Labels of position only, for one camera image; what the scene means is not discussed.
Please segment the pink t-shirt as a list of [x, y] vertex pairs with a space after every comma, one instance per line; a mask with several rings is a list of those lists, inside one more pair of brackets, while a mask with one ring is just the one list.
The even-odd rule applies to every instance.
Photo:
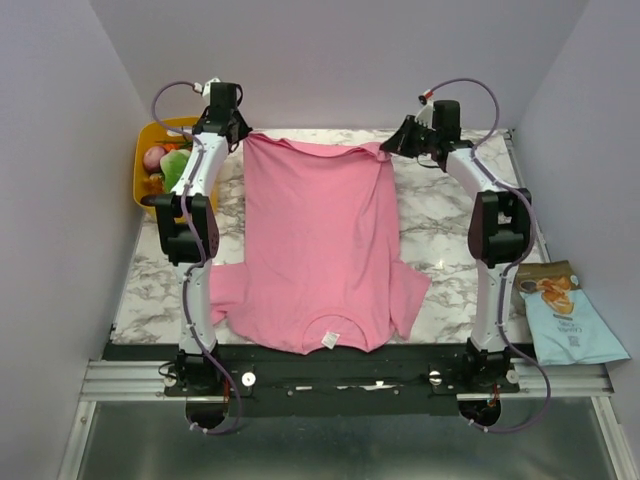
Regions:
[[244, 259], [212, 268], [212, 322], [296, 354], [408, 338], [430, 279], [400, 256], [389, 154], [253, 134], [243, 166]]

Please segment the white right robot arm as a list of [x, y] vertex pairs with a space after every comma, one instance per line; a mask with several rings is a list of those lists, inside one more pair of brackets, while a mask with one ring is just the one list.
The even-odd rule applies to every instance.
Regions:
[[467, 245], [478, 276], [475, 322], [464, 353], [432, 365], [430, 380], [437, 388], [480, 392], [504, 383], [510, 370], [506, 321], [516, 264], [532, 249], [531, 195], [506, 185], [477, 158], [476, 147], [461, 137], [457, 101], [434, 101], [425, 94], [420, 102], [419, 113], [407, 116], [381, 149], [406, 158], [431, 157], [473, 200]]

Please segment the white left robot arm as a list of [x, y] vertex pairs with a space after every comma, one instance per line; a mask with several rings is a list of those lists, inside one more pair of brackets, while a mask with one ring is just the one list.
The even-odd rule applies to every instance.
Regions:
[[[208, 100], [208, 106], [189, 130], [173, 127], [157, 114], [161, 95], [177, 86], [187, 86]], [[176, 184], [168, 193], [148, 196], [144, 202], [155, 210], [161, 250], [174, 266], [181, 288], [176, 382], [201, 395], [212, 394], [218, 388], [239, 393], [216, 356], [218, 340], [210, 319], [210, 272], [220, 243], [210, 195], [227, 157], [251, 132], [239, 111], [242, 99], [240, 85], [213, 78], [204, 84], [171, 82], [158, 91], [151, 105], [158, 125], [188, 138], [192, 144]]]

